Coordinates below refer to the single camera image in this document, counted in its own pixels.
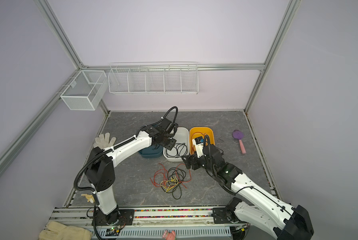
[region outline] mesh basket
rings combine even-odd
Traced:
[[[60,95],[71,110],[95,110],[106,89],[104,71],[81,70]]]
[[[182,68],[111,68],[109,91],[113,94],[198,93],[198,70]]]

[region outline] gray table surface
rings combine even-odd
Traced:
[[[141,126],[156,122],[163,115],[162,112],[113,112],[103,133],[109,132],[110,137],[116,137],[115,143],[119,143],[134,135]],[[168,119],[172,120],[173,115],[170,113]],[[215,145],[224,150],[224,160],[240,168],[255,183],[269,191],[268,181],[243,112],[179,112],[176,122],[180,127],[186,127],[188,130],[198,126],[210,127],[214,132]],[[232,132],[235,129],[244,133],[242,141],[247,151],[245,155],[240,151],[238,140],[232,137]],[[167,161],[164,156],[145,159],[135,153],[114,168],[116,177],[114,195],[120,207],[225,205],[233,197],[208,176],[204,169],[198,169],[191,170],[192,179],[185,184],[187,189],[182,187],[181,198],[174,199],[171,194],[165,193],[160,187],[153,186],[150,181],[155,172],[161,168],[158,163],[169,169],[178,166],[181,162]],[[84,175],[80,186],[88,185],[88,180]],[[90,194],[90,191],[78,191],[71,206],[92,205],[87,203],[85,197],[81,196],[82,193]]]

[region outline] yellow tray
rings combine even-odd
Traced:
[[[193,127],[190,130],[190,154],[195,152],[195,146],[192,144],[192,139],[205,135],[210,136],[211,144],[215,144],[215,138],[213,136],[213,131],[209,127]]]

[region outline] black mounting plate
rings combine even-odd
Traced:
[[[119,215],[119,221],[115,223],[114,225],[124,225],[124,218],[126,218],[127,222],[126,225],[132,225],[132,222],[134,220],[134,209],[119,209],[120,215]],[[102,213],[102,211],[96,212],[95,217],[95,223],[96,226],[108,226],[106,223],[106,216]]]
[[[215,207],[212,209],[212,217],[213,222],[216,224],[220,223],[231,223],[231,221],[227,220],[226,210],[224,207]]]

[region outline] white glove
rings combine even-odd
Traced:
[[[58,222],[51,221],[47,223],[48,230],[42,230],[39,233],[40,240],[90,240],[92,233],[87,229],[66,226]]]
[[[116,137],[111,138],[111,141],[109,141],[109,132],[107,132],[105,135],[99,134],[99,137],[95,137],[94,147],[105,149],[106,147],[112,147],[115,141]]]

